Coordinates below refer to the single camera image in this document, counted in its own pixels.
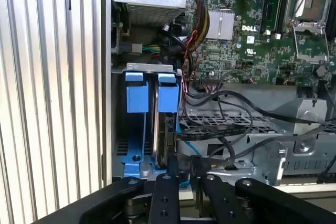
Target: connector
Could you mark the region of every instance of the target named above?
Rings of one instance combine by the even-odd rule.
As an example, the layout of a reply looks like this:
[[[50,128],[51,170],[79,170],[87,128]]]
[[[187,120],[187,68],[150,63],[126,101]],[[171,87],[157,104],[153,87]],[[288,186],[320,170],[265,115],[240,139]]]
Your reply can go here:
[[[142,44],[119,42],[119,51],[122,52],[137,52],[142,54]]]

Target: bolt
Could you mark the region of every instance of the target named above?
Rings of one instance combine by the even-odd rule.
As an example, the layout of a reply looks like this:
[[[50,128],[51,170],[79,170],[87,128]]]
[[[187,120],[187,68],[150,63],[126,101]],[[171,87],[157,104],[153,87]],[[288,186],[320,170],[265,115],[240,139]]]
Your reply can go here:
[[[215,176],[214,175],[208,175],[206,176],[207,179],[210,179],[210,180],[214,180],[215,179]]]
[[[301,150],[302,152],[307,152],[307,151],[309,150],[309,148],[310,148],[310,146],[309,146],[308,144],[306,144],[305,142],[302,142],[302,143],[300,144],[300,150]]]
[[[131,180],[131,181],[128,182],[128,184],[130,184],[130,185],[135,185],[136,183],[138,183],[137,180]]]
[[[249,181],[249,180],[243,180],[243,185],[245,185],[245,186],[250,186],[250,185],[252,185],[252,183],[251,183],[251,181]]]

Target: chip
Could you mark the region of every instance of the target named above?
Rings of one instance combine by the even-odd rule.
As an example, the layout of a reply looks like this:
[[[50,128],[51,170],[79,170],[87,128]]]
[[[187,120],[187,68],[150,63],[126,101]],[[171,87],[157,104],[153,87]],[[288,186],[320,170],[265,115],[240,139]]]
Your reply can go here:
[[[225,62],[224,63],[224,69],[225,70],[231,69],[231,62]]]
[[[254,72],[254,74],[255,74],[256,76],[261,75],[261,69],[260,69],[260,68],[257,68],[256,71]]]

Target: sticker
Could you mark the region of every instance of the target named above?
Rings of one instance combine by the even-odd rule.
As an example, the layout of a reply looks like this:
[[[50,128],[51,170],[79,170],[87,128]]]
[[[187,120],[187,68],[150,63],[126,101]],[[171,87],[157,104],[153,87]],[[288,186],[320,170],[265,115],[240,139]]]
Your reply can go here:
[[[246,43],[254,44],[254,36],[247,36]]]

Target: wire bundle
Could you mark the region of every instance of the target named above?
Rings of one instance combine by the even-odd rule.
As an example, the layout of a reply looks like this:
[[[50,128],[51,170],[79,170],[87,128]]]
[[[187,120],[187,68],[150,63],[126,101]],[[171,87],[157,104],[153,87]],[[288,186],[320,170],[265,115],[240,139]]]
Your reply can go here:
[[[150,51],[154,54],[160,54],[161,53],[161,48],[158,45],[148,45],[145,47],[142,47],[143,51]]]
[[[194,20],[193,31],[197,31],[197,38],[190,41],[189,50],[194,52],[199,45],[205,39],[210,26],[210,16],[207,7],[207,0],[195,0],[196,1],[196,15]],[[186,43],[193,37],[190,34],[183,42]]]

